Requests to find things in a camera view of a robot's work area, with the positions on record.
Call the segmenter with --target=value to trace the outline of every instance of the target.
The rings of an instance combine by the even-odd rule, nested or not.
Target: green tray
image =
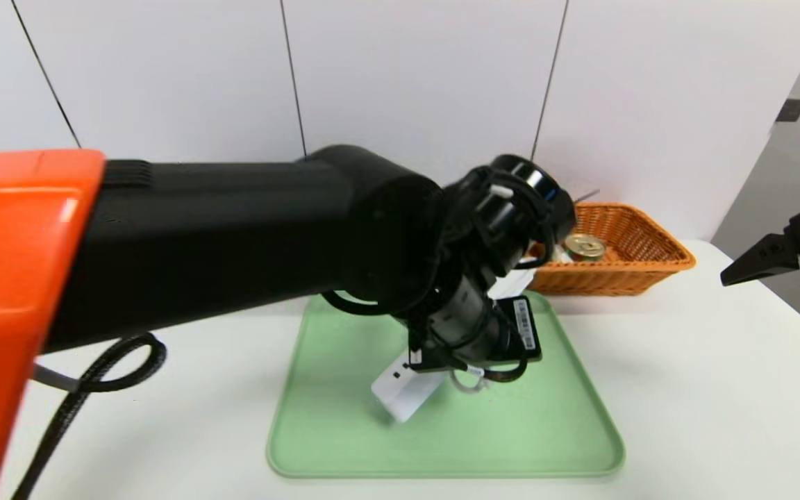
[[[405,424],[369,386],[406,348],[390,317],[351,316],[321,297],[305,311],[267,461],[295,478],[600,476],[622,438],[551,306],[528,294],[542,361],[474,395],[444,382]]]

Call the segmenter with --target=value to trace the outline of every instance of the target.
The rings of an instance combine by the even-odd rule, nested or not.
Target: wicker basket
[[[601,238],[599,262],[550,262],[531,290],[547,295],[638,295],[696,265],[696,259],[646,213],[621,203],[580,203],[574,232]]]

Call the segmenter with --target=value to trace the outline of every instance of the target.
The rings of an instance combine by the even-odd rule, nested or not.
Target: white cable
[[[460,390],[460,392],[464,392],[465,394],[476,394],[477,392],[480,392],[483,389],[488,389],[490,386],[490,381],[483,377],[478,377],[477,383],[474,384],[473,386],[471,387],[467,386],[458,380],[458,377],[455,374],[455,370],[451,370],[450,372],[450,382],[453,383],[456,389]]]

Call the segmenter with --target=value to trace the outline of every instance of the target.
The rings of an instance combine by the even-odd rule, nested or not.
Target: label
[[[514,316],[517,319],[517,331],[524,339],[527,351],[536,349],[536,338],[533,336],[533,325],[530,324],[530,306],[524,299],[514,301]]]

